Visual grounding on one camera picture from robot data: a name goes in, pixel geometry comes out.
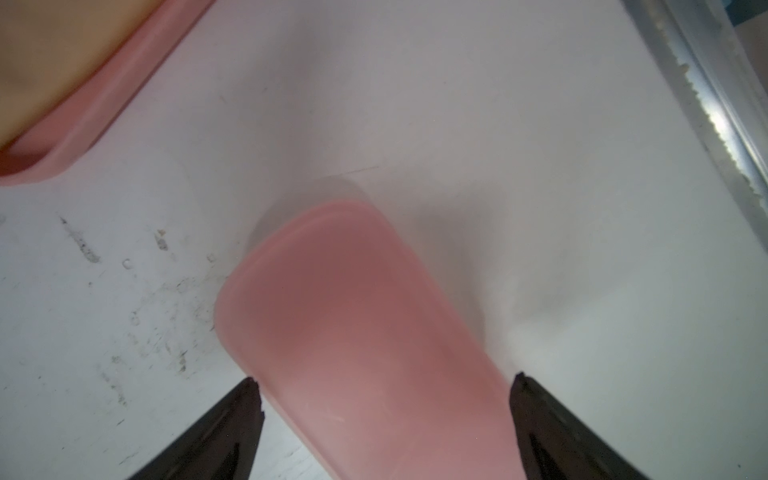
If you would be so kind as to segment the pink pencil case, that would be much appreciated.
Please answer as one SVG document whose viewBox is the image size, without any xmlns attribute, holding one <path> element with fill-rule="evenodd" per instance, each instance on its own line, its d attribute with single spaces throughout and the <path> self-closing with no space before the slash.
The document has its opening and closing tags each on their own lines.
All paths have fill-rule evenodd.
<svg viewBox="0 0 768 480">
<path fill-rule="evenodd" d="M 215 305 L 229 355 L 336 479 L 521 479 L 510 384 L 362 201 L 287 223 Z"/>
</svg>

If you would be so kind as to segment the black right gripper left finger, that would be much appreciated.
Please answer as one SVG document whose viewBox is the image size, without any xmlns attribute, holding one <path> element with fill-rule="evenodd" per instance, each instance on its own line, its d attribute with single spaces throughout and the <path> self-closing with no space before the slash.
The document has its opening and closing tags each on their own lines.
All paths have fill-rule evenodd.
<svg viewBox="0 0 768 480">
<path fill-rule="evenodd" d="M 130 479 L 247 479 L 264 420 L 259 385 L 248 377 Z"/>
</svg>

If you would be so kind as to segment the aluminium front rail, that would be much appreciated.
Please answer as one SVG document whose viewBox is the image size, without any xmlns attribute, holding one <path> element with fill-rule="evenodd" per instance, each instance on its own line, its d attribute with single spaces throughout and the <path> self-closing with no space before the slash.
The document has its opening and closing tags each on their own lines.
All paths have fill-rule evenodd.
<svg viewBox="0 0 768 480">
<path fill-rule="evenodd" d="M 767 93 L 721 1 L 623 4 L 761 244 L 767 242 Z"/>
</svg>

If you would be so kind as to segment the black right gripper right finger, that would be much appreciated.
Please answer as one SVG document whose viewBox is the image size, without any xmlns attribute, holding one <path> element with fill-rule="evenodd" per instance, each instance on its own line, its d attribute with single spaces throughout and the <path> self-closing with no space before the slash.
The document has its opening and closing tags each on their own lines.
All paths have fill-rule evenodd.
<svg viewBox="0 0 768 480">
<path fill-rule="evenodd" d="M 534 378 L 518 373 L 509 407 L 529 479 L 647 480 Z"/>
</svg>

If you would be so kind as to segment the pink tray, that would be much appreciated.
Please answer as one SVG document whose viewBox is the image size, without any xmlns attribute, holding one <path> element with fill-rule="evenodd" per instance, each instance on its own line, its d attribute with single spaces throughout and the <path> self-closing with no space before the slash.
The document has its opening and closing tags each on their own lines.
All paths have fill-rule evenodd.
<svg viewBox="0 0 768 480">
<path fill-rule="evenodd" d="M 1 150 L 1 184 L 37 183 L 71 167 L 211 5 L 210 1 L 162 1 L 95 73 Z"/>
</svg>

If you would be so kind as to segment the tan cloth mat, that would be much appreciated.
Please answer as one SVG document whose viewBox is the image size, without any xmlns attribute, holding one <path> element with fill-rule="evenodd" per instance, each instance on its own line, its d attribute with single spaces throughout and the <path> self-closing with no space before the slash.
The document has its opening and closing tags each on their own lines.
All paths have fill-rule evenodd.
<svg viewBox="0 0 768 480">
<path fill-rule="evenodd" d="M 3 1 L 1 144 L 76 89 L 158 1 Z"/>
</svg>

